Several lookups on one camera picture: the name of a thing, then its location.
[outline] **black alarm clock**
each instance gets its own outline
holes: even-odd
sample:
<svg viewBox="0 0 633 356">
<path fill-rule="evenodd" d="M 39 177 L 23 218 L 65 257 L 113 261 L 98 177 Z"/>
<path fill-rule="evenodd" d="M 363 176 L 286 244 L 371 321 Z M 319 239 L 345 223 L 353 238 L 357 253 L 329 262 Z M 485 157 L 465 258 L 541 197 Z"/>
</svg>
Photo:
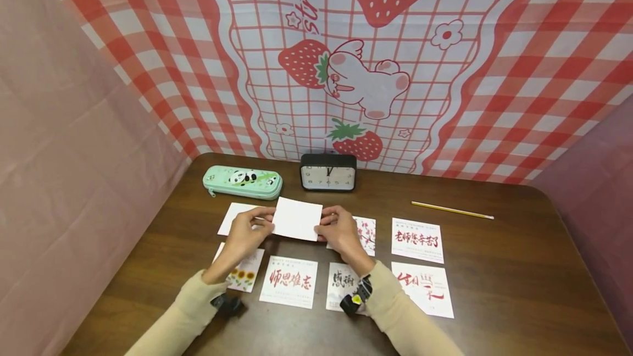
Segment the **black alarm clock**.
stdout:
<svg viewBox="0 0 633 356">
<path fill-rule="evenodd" d="M 309 191 L 352 191 L 356 186 L 357 158 L 353 155 L 304 154 L 301 186 Z"/>
</svg>

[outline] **wooden table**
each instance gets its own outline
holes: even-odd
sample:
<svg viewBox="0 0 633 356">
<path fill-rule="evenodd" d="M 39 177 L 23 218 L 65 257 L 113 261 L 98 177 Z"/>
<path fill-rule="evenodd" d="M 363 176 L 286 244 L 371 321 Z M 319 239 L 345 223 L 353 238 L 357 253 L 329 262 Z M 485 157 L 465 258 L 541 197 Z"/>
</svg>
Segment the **wooden table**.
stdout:
<svg viewBox="0 0 633 356">
<path fill-rule="evenodd" d="M 64 355 L 122 355 L 171 305 L 180 286 L 213 260 L 216 233 L 231 202 L 275 201 L 209 196 L 202 177 L 211 165 L 271 169 L 282 196 L 342 205 L 375 218 L 376 257 L 391 255 L 391 218 L 439 224 L 455 319 L 434 318 L 467 355 L 628 355 L 628 349 L 551 202 L 529 186 L 360 170 L 353 193 L 301 188 L 299 165 L 207 154 L 194 161 L 151 226 L 110 282 Z M 415 207 L 415 199 L 495 216 L 472 218 Z M 325 309 L 330 262 L 322 243 L 271 236 L 253 293 L 238 293 L 249 310 L 214 319 L 186 355 L 395 355 L 369 318 Z M 318 261 L 312 310 L 259 302 L 271 255 Z"/>
</svg>

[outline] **clock face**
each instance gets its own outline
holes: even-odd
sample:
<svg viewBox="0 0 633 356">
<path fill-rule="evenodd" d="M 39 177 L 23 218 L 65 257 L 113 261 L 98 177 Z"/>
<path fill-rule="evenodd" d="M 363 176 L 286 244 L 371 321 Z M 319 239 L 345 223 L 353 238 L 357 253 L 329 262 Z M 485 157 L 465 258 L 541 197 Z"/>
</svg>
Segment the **clock face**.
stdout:
<svg viewBox="0 0 633 356">
<path fill-rule="evenodd" d="M 356 170 L 345 167 L 301 167 L 301 182 L 309 190 L 349 191 L 354 189 Z"/>
</svg>

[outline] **black wristwatch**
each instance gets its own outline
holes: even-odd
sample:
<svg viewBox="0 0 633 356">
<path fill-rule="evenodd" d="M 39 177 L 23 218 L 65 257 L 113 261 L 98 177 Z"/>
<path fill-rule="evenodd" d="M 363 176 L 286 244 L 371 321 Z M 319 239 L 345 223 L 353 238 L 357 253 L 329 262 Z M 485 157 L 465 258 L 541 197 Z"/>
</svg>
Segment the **black wristwatch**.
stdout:
<svg viewBox="0 0 633 356">
<path fill-rule="evenodd" d="M 211 300 L 211 305 L 216 307 L 216 309 L 218 310 L 218 314 L 225 315 L 228 318 L 230 318 L 231 316 L 236 316 L 245 307 L 241 299 L 237 297 L 229 298 L 229 295 L 226 293 L 220 294 L 216 298 L 213 298 Z"/>
<path fill-rule="evenodd" d="M 348 294 L 343 297 L 343 300 L 339 305 L 347 316 L 355 316 L 360 306 L 369 299 L 372 291 L 374 291 L 374 288 L 371 286 L 371 282 L 369 280 L 370 276 L 371 275 L 367 275 L 360 280 L 358 288 L 353 294 Z"/>
</svg>

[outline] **strawberry backdrop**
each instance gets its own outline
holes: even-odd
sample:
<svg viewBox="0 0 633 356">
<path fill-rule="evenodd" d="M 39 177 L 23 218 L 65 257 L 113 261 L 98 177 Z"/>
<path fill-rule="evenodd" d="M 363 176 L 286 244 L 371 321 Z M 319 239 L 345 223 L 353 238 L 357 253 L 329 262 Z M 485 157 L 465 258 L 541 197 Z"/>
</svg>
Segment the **strawberry backdrop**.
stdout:
<svg viewBox="0 0 633 356">
<path fill-rule="evenodd" d="M 192 158 L 524 182 L 633 92 L 633 0 L 60 1 Z"/>
</svg>

